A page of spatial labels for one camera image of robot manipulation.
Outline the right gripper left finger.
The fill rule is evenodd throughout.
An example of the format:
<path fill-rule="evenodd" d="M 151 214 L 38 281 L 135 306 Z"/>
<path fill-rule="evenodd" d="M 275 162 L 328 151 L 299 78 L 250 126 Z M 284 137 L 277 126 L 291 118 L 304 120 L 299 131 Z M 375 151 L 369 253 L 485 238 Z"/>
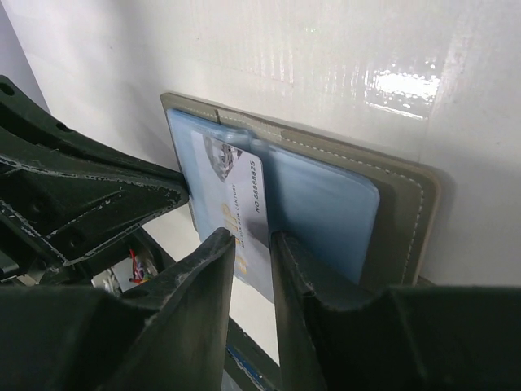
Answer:
<path fill-rule="evenodd" d="M 4 390 L 218 390 L 235 241 L 192 254 L 116 297 L 86 286 L 1 290 Z"/>

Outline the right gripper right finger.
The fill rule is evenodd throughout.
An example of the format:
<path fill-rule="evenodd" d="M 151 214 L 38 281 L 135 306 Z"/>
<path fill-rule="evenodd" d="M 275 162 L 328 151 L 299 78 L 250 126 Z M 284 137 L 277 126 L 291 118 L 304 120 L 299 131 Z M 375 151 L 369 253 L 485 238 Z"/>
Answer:
<path fill-rule="evenodd" d="M 285 231 L 270 243 L 285 390 L 517 390 L 518 288 L 372 295 Z"/>

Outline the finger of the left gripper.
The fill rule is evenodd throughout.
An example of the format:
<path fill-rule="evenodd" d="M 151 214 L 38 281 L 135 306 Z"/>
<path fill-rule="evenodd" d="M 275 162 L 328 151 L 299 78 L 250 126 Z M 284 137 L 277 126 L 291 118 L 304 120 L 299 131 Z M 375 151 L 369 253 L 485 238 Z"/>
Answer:
<path fill-rule="evenodd" d="M 2 157 L 2 224 L 47 261 L 72 265 L 188 201 L 179 173 L 92 169 L 66 172 Z"/>
<path fill-rule="evenodd" d="M 63 155 L 178 183 L 183 175 L 88 138 L 40 108 L 7 76 L 1 76 L 1 127 L 33 145 Z"/>

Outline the grey card holder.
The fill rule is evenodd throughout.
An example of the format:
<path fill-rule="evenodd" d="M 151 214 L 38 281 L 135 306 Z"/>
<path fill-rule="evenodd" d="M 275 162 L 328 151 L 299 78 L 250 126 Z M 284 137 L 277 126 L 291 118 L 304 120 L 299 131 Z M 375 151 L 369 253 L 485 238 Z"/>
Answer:
<path fill-rule="evenodd" d="M 202 181 L 191 136 L 209 135 L 260 158 L 269 234 L 292 233 L 321 262 L 363 288 L 415 285 L 440 199 L 421 165 L 293 125 L 182 94 L 162 94 L 201 239 Z"/>

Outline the silver diamond VIP card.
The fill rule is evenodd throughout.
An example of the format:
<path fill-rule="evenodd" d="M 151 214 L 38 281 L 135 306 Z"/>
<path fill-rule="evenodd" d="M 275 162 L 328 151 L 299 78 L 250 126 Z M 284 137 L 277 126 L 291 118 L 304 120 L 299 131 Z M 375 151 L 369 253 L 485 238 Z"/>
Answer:
<path fill-rule="evenodd" d="M 259 157 L 206 134 L 191 136 L 205 222 L 235 240 L 235 275 L 274 300 L 263 167 Z"/>

